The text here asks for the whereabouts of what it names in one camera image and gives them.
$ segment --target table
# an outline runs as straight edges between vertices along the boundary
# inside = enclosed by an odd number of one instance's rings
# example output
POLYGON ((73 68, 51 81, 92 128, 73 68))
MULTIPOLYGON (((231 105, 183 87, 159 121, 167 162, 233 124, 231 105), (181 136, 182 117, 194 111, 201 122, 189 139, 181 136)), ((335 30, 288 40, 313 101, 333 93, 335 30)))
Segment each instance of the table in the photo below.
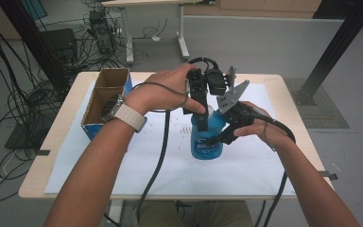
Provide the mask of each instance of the table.
MULTIPOLYGON (((136 73, 131 72, 133 81, 143 81, 151 73, 136 73)), ((67 133, 72 125, 75 114, 77 113, 81 101, 86 95, 86 92, 93 81, 96 80, 98 72, 83 72, 76 78, 69 95, 63 102, 63 105, 58 113, 51 130, 47 134, 41 149, 50 150, 49 155, 38 155, 34 163, 27 173, 27 176, 19 190, 19 195, 22 198, 55 198, 56 194, 44 193, 45 187, 51 175, 55 160, 58 156, 60 147, 65 140, 67 133)), ((300 118, 300 115, 295 107, 295 104, 285 86, 283 79, 277 75, 250 75, 237 74, 236 82, 241 82, 248 79, 251 83, 264 84, 268 90, 268 97, 271 102, 273 111, 277 115, 277 119, 288 125, 295 133, 298 146, 303 150, 306 157, 314 165, 317 170, 324 170, 320 161, 320 157, 309 137, 309 134, 300 118)), ((137 199, 138 195, 131 197, 130 195, 119 196, 112 195, 112 199, 137 199)), ((211 196, 204 197, 183 197, 179 199, 268 199, 271 200, 272 195, 228 195, 225 197, 211 196)))
POLYGON ((183 36, 183 15, 184 15, 184 6, 185 3, 197 3, 201 0, 116 0, 109 2, 102 2, 102 6, 106 8, 116 7, 119 8, 122 19, 123 19, 123 29, 126 37, 126 58, 128 65, 132 65, 134 63, 133 56, 133 48, 132 48, 132 38, 129 33, 129 25, 128 25, 128 15, 126 11, 126 7, 131 6, 146 6, 146 5, 164 5, 164 4, 179 4, 179 32, 177 33, 179 45, 181 47, 182 56, 188 60, 190 58, 190 54, 188 53, 187 45, 185 44, 184 36, 183 36))

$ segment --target paper sheet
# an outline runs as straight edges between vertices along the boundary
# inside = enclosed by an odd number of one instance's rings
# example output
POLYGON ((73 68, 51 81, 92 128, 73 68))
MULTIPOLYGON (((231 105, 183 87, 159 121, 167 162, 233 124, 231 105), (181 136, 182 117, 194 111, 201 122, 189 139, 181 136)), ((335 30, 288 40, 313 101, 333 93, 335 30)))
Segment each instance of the paper sheet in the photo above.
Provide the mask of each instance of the paper sheet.
MULTIPOLYGON (((80 122, 93 87, 91 84, 60 148, 45 193, 59 193, 90 142, 80 122)), ((251 83, 240 100, 249 100, 277 118, 264 84, 251 83)), ((208 103, 217 109, 214 96, 208 96, 208 103)), ((164 113, 148 113, 147 118, 144 129, 131 139, 112 191, 115 197, 138 198, 158 163, 164 137, 164 113)), ((190 152, 190 120, 191 115, 183 115, 182 109, 171 113, 164 163, 148 197, 252 198, 271 197, 277 193, 284 169, 278 155, 260 139, 256 136, 241 137, 229 146, 224 145, 219 158, 197 160, 190 152)), ((289 181, 284 196, 295 197, 289 181)))

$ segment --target blue box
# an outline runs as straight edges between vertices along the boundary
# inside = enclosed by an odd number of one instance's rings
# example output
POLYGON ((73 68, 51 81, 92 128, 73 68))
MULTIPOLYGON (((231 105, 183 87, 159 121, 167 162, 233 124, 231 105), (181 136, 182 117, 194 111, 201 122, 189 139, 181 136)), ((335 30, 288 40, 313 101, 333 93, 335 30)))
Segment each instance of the blue box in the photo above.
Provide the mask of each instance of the blue box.
POLYGON ((81 120, 81 127, 92 140, 104 125, 101 111, 114 95, 125 95, 131 91, 131 77, 128 68, 102 69, 96 79, 87 109, 81 120))

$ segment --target black pole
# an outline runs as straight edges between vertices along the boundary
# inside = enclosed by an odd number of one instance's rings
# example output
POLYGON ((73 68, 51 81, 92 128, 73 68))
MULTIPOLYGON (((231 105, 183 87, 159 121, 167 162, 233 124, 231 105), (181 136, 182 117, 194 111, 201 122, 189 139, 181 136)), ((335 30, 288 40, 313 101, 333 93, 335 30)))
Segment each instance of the black pole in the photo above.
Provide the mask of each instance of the black pole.
POLYGON ((44 44, 40 30, 37 28, 34 19, 28 14, 21 0, 0 0, 0 7, 8 16, 16 28, 28 49, 45 72, 52 86, 64 100, 69 92, 70 85, 63 76, 51 52, 44 44))
POLYGON ((335 64, 352 43, 355 36, 363 27, 363 0, 357 1, 352 11, 338 29, 335 37, 323 52, 317 65, 302 86, 302 89, 293 93, 298 105, 315 105, 314 94, 332 71, 335 64))

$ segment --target white watch strap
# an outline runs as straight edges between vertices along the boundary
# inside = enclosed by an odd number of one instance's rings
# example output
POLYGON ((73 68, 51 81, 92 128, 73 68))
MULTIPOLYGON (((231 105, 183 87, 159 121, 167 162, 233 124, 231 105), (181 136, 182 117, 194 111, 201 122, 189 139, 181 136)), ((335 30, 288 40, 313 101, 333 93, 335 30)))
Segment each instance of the white watch strap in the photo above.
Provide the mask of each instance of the white watch strap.
POLYGON ((125 104, 120 106, 114 117, 119 118, 123 122, 132 126, 137 132, 140 132, 147 122, 146 117, 142 116, 140 113, 134 111, 125 104))

